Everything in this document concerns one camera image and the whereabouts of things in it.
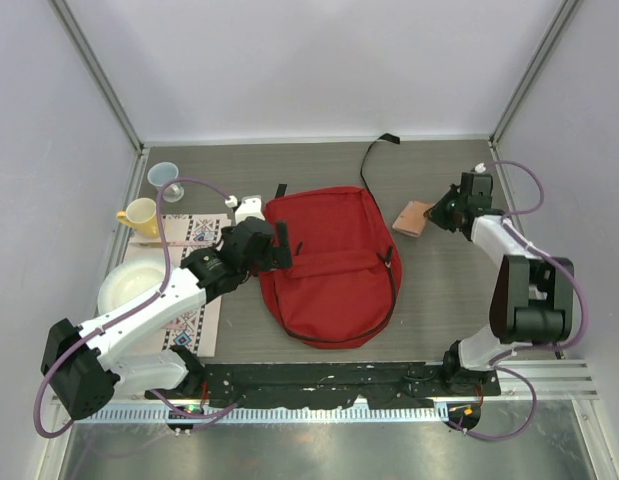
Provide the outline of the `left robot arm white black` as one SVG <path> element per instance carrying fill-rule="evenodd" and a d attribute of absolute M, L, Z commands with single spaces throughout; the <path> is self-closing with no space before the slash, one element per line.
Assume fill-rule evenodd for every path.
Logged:
<path fill-rule="evenodd" d="M 123 306 L 75 326 L 68 319 L 48 332 L 41 372 L 73 420 L 102 409 L 123 386 L 171 390 L 182 399 L 202 385 L 200 364 L 181 347 L 125 358 L 136 343 L 184 313 L 238 288 L 248 277 L 292 265 L 287 226 L 249 217 L 221 231 L 218 247 L 192 251 L 166 279 Z"/>

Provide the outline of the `red backpack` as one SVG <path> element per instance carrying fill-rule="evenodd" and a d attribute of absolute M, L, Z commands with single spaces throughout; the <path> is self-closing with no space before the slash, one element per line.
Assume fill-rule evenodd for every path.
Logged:
<path fill-rule="evenodd" d="M 288 228 L 292 266 L 259 278 L 285 333 L 317 349 L 359 348 L 390 322 L 402 283 L 398 248 L 368 184 L 289 194 L 266 220 Z"/>

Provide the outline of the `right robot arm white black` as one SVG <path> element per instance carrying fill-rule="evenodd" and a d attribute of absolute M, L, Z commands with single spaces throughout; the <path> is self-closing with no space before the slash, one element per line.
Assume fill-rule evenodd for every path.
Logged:
<path fill-rule="evenodd" d="M 492 207 L 493 177 L 473 169 L 426 213 L 462 233 L 499 268 L 488 323 L 445 352 L 438 378 L 454 395 L 490 381 L 496 363 L 519 350 L 559 350 L 573 324 L 573 263 L 537 249 Z"/>

